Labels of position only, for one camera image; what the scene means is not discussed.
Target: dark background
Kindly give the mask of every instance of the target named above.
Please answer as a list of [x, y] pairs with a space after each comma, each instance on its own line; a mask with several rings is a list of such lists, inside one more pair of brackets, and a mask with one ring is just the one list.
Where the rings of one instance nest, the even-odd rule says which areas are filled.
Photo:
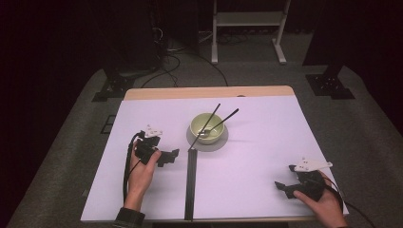
[[[0, 178], [5, 226], [24, 196], [67, 114], [84, 85], [100, 68], [129, 65], [133, 68], [158, 66], [158, 52], [152, 44], [150, 19], [141, 10], [146, 1], [131, 1], [125, 9], [139, 22], [127, 31], [125, 13], [108, 1], [2, 1], [0, 7], [0, 66], [2, 108], [2, 149]], [[220, 0], [221, 10], [261, 10], [282, 7], [282, 1]], [[212, 1], [164, 0], [154, 18], [171, 27], [172, 36], [184, 37], [195, 45], [192, 34], [175, 33], [173, 17], [178, 10], [188, 15], [186, 26], [211, 29]], [[402, 7], [395, 1], [294, 0], [286, 31], [315, 34], [304, 65], [328, 65], [341, 48], [343, 61], [364, 81], [396, 128], [403, 133], [403, 88], [401, 52]], [[110, 21], [102, 21], [111, 13]], [[130, 38], [140, 39], [136, 49]], [[141, 63], [138, 53], [147, 56]]]

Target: sleeve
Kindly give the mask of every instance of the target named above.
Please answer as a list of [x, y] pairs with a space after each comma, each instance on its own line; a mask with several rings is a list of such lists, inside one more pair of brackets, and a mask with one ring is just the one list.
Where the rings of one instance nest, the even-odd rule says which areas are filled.
[[142, 227], [145, 214], [122, 207], [113, 223], [113, 227], [140, 228]]

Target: light green bowl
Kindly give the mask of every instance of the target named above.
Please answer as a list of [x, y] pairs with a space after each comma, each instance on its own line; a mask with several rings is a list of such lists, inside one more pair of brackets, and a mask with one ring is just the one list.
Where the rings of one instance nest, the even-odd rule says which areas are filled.
[[[204, 127], [205, 123], [208, 121], [208, 118], [210, 118], [212, 113], [202, 113], [195, 117], [190, 124], [190, 131], [192, 132], [193, 136], [195, 138], [199, 135], [199, 132], [202, 130]], [[211, 120], [208, 122], [207, 126], [205, 127], [206, 130], [211, 129], [213, 126], [217, 125], [219, 122], [221, 122], [221, 118], [218, 115], [214, 115]], [[225, 125], [224, 123], [216, 126], [210, 134], [208, 135], [207, 138], [198, 138], [198, 142], [202, 144], [212, 144], [218, 141], [222, 135], [222, 132], [224, 132]]]

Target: wooden table edge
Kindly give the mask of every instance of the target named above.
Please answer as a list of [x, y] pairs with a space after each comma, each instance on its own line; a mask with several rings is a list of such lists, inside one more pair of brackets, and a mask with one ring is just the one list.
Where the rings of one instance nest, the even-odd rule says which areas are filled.
[[130, 100], [217, 98], [217, 97], [260, 97], [292, 96], [294, 90], [287, 85], [269, 86], [229, 86], [229, 87], [172, 87], [172, 88], [131, 88], [124, 97]]

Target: human hand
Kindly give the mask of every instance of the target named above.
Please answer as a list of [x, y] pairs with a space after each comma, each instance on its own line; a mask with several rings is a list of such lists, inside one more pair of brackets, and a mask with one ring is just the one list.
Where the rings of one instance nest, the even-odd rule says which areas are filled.
[[160, 158], [162, 152], [159, 150], [155, 151], [148, 161], [148, 164], [144, 165], [139, 162], [139, 158], [135, 156], [136, 144], [137, 142], [133, 143], [133, 149], [131, 151], [130, 170], [136, 164], [137, 166], [133, 169], [128, 179], [128, 191], [124, 207], [140, 212], [145, 191], [152, 181], [155, 163]]
[[[328, 180], [328, 177], [322, 172], [320, 174], [325, 179], [326, 184], [331, 186], [332, 183]], [[347, 226], [347, 221], [343, 217], [338, 200], [331, 191], [325, 189], [319, 201], [314, 201], [299, 191], [294, 191], [294, 196], [309, 206], [325, 227]]]

